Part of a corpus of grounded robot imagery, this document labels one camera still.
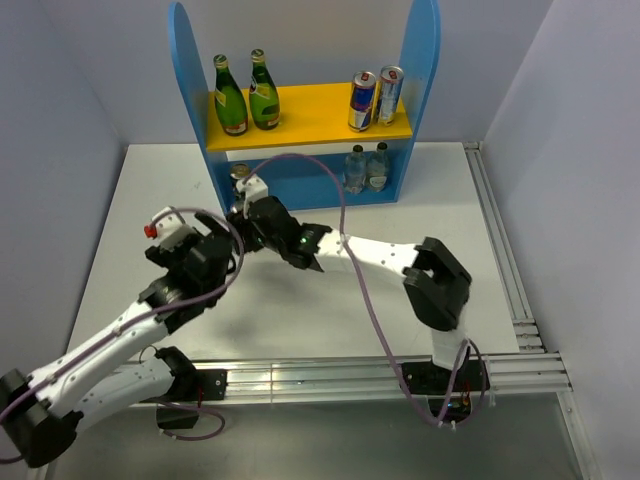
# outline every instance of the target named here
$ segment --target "can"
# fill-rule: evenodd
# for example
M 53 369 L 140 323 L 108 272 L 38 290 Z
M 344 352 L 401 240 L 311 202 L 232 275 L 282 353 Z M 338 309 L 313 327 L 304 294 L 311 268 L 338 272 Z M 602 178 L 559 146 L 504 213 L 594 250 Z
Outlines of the can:
M 389 126 L 395 120 L 403 80 L 404 72 L 400 67 L 388 65 L 380 71 L 380 87 L 376 106 L 376 115 L 380 125 Z
M 231 187 L 233 188 L 233 195 L 236 199 L 239 198 L 238 190 L 236 189 L 236 183 L 238 180 L 242 180 L 246 178 L 251 173 L 251 169 L 249 165 L 246 163 L 234 163 L 231 166 L 231 170 L 229 171 L 229 176 L 231 177 Z
M 362 132 L 371 125 L 373 102 L 376 93 L 376 76 L 371 72 L 358 72 L 351 82 L 349 126 Z

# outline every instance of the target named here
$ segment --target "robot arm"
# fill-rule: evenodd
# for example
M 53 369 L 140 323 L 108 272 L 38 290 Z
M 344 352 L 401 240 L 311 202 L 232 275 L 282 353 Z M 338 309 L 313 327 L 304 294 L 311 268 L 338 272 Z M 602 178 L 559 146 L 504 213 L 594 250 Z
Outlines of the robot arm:
M 421 245 L 387 244 L 341 235 L 324 225 L 300 224 L 255 176 L 246 184 L 239 182 L 238 191 L 244 202 L 227 220 L 240 232 L 246 252 L 268 248 L 295 268 L 353 272 L 344 246 L 348 241 L 360 263 L 389 281 L 403 283 L 417 318 L 433 329 L 434 364 L 453 370 L 465 341 L 460 314 L 471 277 L 441 242 L 426 238 Z M 149 237 L 159 240 L 145 256 L 166 268 L 166 275 L 83 345 L 27 377 L 13 370 L 0 379 L 0 424 L 30 467 L 54 460 L 78 432 L 131 404 L 157 397 L 194 397 L 197 373 L 175 348 L 162 349 L 151 360 L 111 375 L 136 352 L 215 306 L 224 291 L 206 301 L 198 298 L 221 288 L 236 269 L 229 232 L 211 217 L 196 214 L 211 231 L 205 236 L 169 210 L 154 217 L 163 217 L 155 227 L 145 228 Z M 189 305 L 165 308 L 178 301 Z M 153 316 L 141 319 L 151 310 Z M 24 401 L 15 406 L 21 396 Z M 12 404 L 13 411 L 5 413 Z
M 432 329 L 433 363 L 453 370 L 466 340 L 461 313 L 469 299 L 471 275 L 442 242 L 393 244 L 341 235 L 325 225 L 300 224 L 257 176 L 236 184 L 242 201 L 229 221 L 241 232 L 247 251 L 269 248 L 299 269 L 353 273 L 349 247 L 359 263 L 392 283 L 401 282 L 413 311 Z
M 122 315 L 73 351 L 29 376 L 12 370 L 0 379 L 0 423 L 32 468 L 61 455 L 79 431 L 133 403 L 194 396 L 195 367 L 175 348 L 159 350 L 151 360 L 111 374 L 147 345 L 215 306 L 224 291 L 184 308 L 167 308 L 223 286 L 226 276 L 235 271 L 233 242 L 227 235 L 203 235 L 177 214 L 166 216 L 147 233 L 160 243 L 145 255 L 166 268 L 166 275 L 154 280 Z M 15 404 L 20 397 L 23 400 Z M 10 405 L 13 410 L 6 413 Z

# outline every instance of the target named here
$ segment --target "tabletop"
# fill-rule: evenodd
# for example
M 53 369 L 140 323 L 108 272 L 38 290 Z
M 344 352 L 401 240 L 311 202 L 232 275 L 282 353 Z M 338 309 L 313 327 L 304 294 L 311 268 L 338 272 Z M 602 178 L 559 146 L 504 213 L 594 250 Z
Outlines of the tabletop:
M 221 212 L 198 146 L 131 145 L 69 348 L 113 321 L 163 275 L 144 257 L 150 242 L 143 226 L 167 205 Z M 339 211 L 293 215 L 301 222 L 337 228 Z M 346 231 L 393 243 L 421 243 L 425 236 L 442 240 L 473 277 L 465 307 L 469 337 L 483 353 L 519 351 L 462 144 L 416 143 L 398 203 L 348 208 Z M 401 283 L 391 285 L 371 275 L 367 286 L 394 354 L 431 354 L 430 330 L 415 318 Z M 246 258 L 238 280 L 215 308 L 161 345 L 175 345 L 193 360 L 383 354 L 355 276 L 296 270 L 264 251 Z

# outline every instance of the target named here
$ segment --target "green glass bottle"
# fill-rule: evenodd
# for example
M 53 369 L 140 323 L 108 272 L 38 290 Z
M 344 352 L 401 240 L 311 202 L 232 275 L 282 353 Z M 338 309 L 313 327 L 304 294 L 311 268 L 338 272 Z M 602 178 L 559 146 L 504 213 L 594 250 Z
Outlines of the green glass bottle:
M 242 135 L 249 128 L 247 104 L 231 76 L 227 57 L 216 55 L 213 65 L 216 67 L 216 113 L 220 125 L 227 135 Z
M 253 71 L 249 88 L 249 108 L 256 127 L 270 130 L 280 120 L 280 99 L 278 91 L 264 63 L 264 51 L 256 48 L 251 52 Z

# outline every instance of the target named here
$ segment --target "red bull can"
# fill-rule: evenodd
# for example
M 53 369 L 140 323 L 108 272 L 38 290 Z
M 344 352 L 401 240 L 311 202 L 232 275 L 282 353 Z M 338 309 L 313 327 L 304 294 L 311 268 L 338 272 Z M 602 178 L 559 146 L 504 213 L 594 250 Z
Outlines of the red bull can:
M 403 80 L 404 72 L 400 67 L 389 65 L 380 72 L 380 90 L 378 92 L 378 105 L 376 106 L 376 114 L 380 125 L 389 126 L 396 118 Z
M 351 82 L 351 104 L 349 126 L 362 132 L 369 128 L 373 117 L 373 102 L 376 95 L 376 76 L 371 72 L 358 72 Z

